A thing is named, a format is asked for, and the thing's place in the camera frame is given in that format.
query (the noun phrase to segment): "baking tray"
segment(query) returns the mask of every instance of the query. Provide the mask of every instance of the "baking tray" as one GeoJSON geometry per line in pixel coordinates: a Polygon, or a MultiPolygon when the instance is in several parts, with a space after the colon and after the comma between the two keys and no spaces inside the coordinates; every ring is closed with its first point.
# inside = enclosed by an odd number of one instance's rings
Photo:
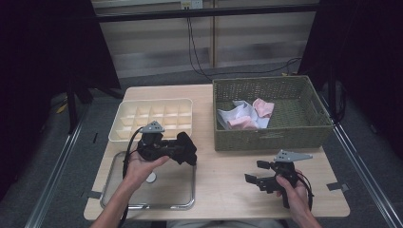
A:
{"type": "MultiPolygon", "coordinates": [[[[107,205],[122,182],[124,159],[125,152],[118,153],[113,159],[101,198],[102,207],[107,205]]],[[[145,181],[131,196],[129,210],[187,210],[192,207],[195,201],[196,165],[179,165],[169,160],[154,169],[154,173],[157,175],[156,180],[151,183],[145,181]]]]}

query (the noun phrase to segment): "wire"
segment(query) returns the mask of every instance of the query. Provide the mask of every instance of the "wire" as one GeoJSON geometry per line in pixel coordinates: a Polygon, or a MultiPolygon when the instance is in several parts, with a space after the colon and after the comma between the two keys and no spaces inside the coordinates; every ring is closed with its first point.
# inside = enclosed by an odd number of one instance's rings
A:
{"type": "Polygon", "coordinates": [[[196,51],[196,46],[195,46],[195,41],[193,38],[193,27],[192,27],[192,21],[190,20],[190,18],[187,18],[187,29],[188,29],[188,40],[189,40],[189,59],[190,59],[190,65],[192,66],[193,70],[206,77],[209,81],[212,81],[212,79],[210,77],[213,76],[219,76],[219,75],[226,75],[226,74],[263,74],[263,73],[271,73],[271,72],[275,72],[284,68],[287,68],[287,75],[290,75],[290,70],[289,70],[289,66],[296,63],[297,61],[301,60],[302,58],[293,58],[287,61],[287,64],[285,66],[281,66],[275,69],[270,69],[270,70],[263,70],[263,71],[236,71],[236,72],[222,72],[222,73],[213,73],[213,74],[207,74],[202,70],[202,66],[200,64],[199,61],[199,57],[196,51]],[[192,61],[192,55],[191,55],[191,44],[193,45],[193,52],[195,54],[196,57],[196,62],[198,64],[199,67],[199,71],[194,67],[193,65],[193,61],[192,61]]]}
{"type": "MultiPolygon", "coordinates": [[[[137,129],[137,130],[134,132],[134,134],[133,134],[133,135],[131,136],[131,138],[130,138],[130,142],[128,143],[127,150],[126,150],[126,152],[125,152],[123,178],[125,177],[126,172],[127,172],[127,167],[128,167],[128,162],[129,162],[129,160],[130,160],[130,155],[131,155],[133,152],[137,151],[137,150],[134,150],[134,151],[130,152],[131,144],[133,144],[134,138],[137,136],[137,134],[139,134],[139,132],[140,132],[141,129],[143,129],[143,127],[139,127],[139,129],[137,129]]],[[[127,218],[127,213],[128,213],[128,205],[127,205],[127,207],[125,208],[125,211],[124,211],[124,213],[123,213],[123,215],[122,215],[122,217],[121,217],[121,220],[119,221],[118,227],[122,227],[122,226],[124,225],[125,219],[127,218]]]]}
{"type": "Polygon", "coordinates": [[[309,206],[309,210],[312,210],[312,205],[314,202],[314,194],[312,193],[312,186],[311,183],[309,182],[308,178],[305,177],[305,175],[297,172],[298,175],[301,175],[302,178],[300,176],[297,176],[299,181],[302,182],[302,184],[305,186],[306,190],[308,191],[308,206],[309,206]]]}

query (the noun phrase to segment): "woven basket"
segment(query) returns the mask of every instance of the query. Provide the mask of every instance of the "woven basket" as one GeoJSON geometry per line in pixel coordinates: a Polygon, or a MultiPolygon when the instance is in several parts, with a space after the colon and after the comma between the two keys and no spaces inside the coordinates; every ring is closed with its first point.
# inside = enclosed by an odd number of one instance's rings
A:
{"type": "Polygon", "coordinates": [[[307,76],[213,81],[216,151],[320,147],[333,130],[332,122],[307,76]],[[225,130],[217,110],[231,110],[233,101],[252,104],[257,98],[274,103],[267,128],[225,130]]]}

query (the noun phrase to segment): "gray floor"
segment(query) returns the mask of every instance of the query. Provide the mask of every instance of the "gray floor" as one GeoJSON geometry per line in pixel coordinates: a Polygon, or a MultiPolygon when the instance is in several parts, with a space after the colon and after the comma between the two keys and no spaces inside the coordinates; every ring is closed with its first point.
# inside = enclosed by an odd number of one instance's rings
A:
{"type": "MultiPolygon", "coordinates": [[[[284,63],[271,65],[233,66],[222,69],[206,70],[207,73],[238,72],[238,71],[267,71],[282,67],[284,63]]],[[[259,77],[279,75],[286,68],[271,73],[255,74],[222,74],[214,78],[259,77]]],[[[165,73],[154,76],[125,78],[121,80],[122,90],[130,86],[159,86],[159,85],[189,85],[210,84],[210,80],[194,73],[182,71],[165,73]]],[[[112,125],[120,100],[108,97],[104,93],[92,90],[94,101],[88,106],[79,105],[81,110],[87,109],[82,118],[82,128],[79,138],[67,158],[64,171],[57,182],[54,194],[51,196],[44,219],[40,227],[87,227],[90,221],[84,219],[86,193],[91,189],[99,168],[105,147],[107,135],[112,125]]],[[[64,95],[57,96],[53,102],[57,104],[64,95]]],[[[41,143],[31,163],[25,169],[20,180],[16,182],[5,198],[0,202],[0,224],[2,227],[24,227],[35,203],[40,198],[54,164],[57,162],[67,140],[68,114],[56,114],[58,105],[50,110],[50,116],[42,135],[41,143]]],[[[352,139],[357,155],[367,164],[371,174],[378,182],[387,198],[393,204],[396,213],[403,217],[403,161],[398,159],[381,135],[376,135],[354,102],[347,103],[346,115],[342,125],[352,139]]],[[[329,161],[335,171],[337,180],[345,183],[350,190],[345,197],[351,207],[347,218],[321,218],[324,227],[388,227],[384,216],[380,213],[372,195],[358,176],[355,167],[346,155],[345,149],[332,135],[323,145],[329,161]]],[[[148,227],[150,222],[128,222],[125,227],[148,227]]]]}

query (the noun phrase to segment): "hand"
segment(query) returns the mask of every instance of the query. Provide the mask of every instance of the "hand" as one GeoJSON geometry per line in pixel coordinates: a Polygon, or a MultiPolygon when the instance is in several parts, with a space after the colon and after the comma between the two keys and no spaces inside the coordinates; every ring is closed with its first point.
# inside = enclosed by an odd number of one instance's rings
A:
{"type": "Polygon", "coordinates": [[[284,177],[276,176],[276,181],[287,192],[293,221],[296,222],[299,227],[321,227],[309,210],[307,190],[303,183],[298,181],[294,188],[284,177]]]}
{"type": "Polygon", "coordinates": [[[141,184],[155,168],[163,165],[168,160],[168,156],[163,156],[155,161],[146,161],[138,152],[134,152],[130,155],[125,181],[141,184]]]}

